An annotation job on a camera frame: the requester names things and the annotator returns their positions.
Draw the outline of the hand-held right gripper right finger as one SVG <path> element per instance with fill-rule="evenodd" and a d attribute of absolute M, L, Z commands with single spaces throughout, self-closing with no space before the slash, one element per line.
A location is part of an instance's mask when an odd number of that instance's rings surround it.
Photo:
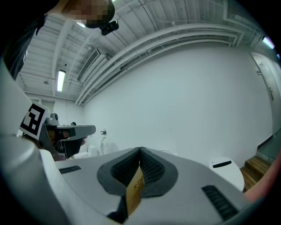
<path fill-rule="evenodd" d="M 235 225 L 248 201 L 207 166 L 141 147 L 145 187 L 124 225 Z"/>

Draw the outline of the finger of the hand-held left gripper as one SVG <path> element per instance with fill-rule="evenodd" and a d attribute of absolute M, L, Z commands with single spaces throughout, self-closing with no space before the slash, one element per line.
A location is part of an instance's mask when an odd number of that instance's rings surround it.
<path fill-rule="evenodd" d="M 80 147 L 83 145 L 84 138 L 69 140 L 65 142 L 65 156 L 66 158 L 71 158 L 73 155 L 77 154 Z"/>
<path fill-rule="evenodd" d="M 88 137 L 96 132 L 94 125 L 70 126 L 70 140 L 78 140 Z"/>

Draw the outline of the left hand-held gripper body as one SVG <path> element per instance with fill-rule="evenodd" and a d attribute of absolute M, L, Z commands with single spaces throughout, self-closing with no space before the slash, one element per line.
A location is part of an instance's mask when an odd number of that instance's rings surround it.
<path fill-rule="evenodd" d="M 47 150 L 55 160 L 71 157 L 65 141 L 70 138 L 69 125 L 60 125 L 58 115 L 50 113 L 46 106 L 32 100 L 19 130 L 23 137 L 33 141 L 39 149 Z"/>

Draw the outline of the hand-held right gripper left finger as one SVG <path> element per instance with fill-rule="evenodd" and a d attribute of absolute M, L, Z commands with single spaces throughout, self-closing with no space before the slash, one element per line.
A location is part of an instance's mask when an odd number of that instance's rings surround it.
<path fill-rule="evenodd" d="M 111 221 L 124 223 L 129 218 L 126 188 L 140 162 L 140 149 L 134 148 L 55 164 L 82 200 Z"/>

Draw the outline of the oval white toilet black slot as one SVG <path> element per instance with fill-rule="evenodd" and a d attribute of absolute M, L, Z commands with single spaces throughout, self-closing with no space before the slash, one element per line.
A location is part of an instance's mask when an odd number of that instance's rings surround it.
<path fill-rule="evenodd" d="M 209 161 L 209 167 L 219 176 L 235 186 L 239 191 L 243 191 L 245 181 L 240 168 L 229 157 L 213 157 Z"/>

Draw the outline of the large brown cardboard box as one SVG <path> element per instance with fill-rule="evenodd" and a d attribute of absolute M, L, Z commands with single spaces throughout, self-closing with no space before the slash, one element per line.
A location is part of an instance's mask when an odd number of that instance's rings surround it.
<path fill-rule="evenodd" d="M 134 177 L 126 188 L 127 214 L 130 216 L 141 202 L 141 191 L 144 189 L 144 176 L 138 167 Z"/>

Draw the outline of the ceiling air conditioner unit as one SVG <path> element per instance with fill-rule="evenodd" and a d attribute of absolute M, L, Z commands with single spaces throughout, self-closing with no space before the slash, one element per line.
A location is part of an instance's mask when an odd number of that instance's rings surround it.
<path fill-rule="evenodd" d="M 86 60 L 85 64 L 80 70 L 80 73 L 77 77 L 79 83 L 84 83 L 86 80 L 86 72 L 89 70 L 90 66 L 95 62 L 95 60 L 100 56 L 100 51 L 95 49 L 89 58 Z"/>

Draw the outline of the wooden step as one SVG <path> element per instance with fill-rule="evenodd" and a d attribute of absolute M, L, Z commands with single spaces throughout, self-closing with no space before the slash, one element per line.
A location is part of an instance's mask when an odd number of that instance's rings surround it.
<path fill-rule="evenodd" d="M 261 178 L 266 174 L 271 166 L 271 162 L 259 157 L 254 156 L 245 161 L 245 164 L 240 171 L 244 179 L 243 192 L 251 189 Z"/>

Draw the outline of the person's black clothing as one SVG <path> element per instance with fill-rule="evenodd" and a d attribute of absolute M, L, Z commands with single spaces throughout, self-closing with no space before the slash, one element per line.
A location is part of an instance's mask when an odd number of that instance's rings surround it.
<path fill-rule="evenodd" d="M 4 49 L 4 62 L 11 75 L 15 80 L 21 71 L 28 47 L 34 35 L 44 26 L 47 15 L 41 15 L 33 21 L 24 22 L 12 30 L 11 38 Z"/>

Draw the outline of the grey door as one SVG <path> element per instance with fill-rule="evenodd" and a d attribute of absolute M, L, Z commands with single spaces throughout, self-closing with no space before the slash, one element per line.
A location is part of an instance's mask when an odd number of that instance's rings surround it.
<path fill-rule="evenodd" d="M 273 134 L 281 129 L 281 95 L 276 81 L 279 70 L 274 61 L 258 53 L 251 53 L 258 68 L 258 73 L 262 75 L 269 95 Z"/>

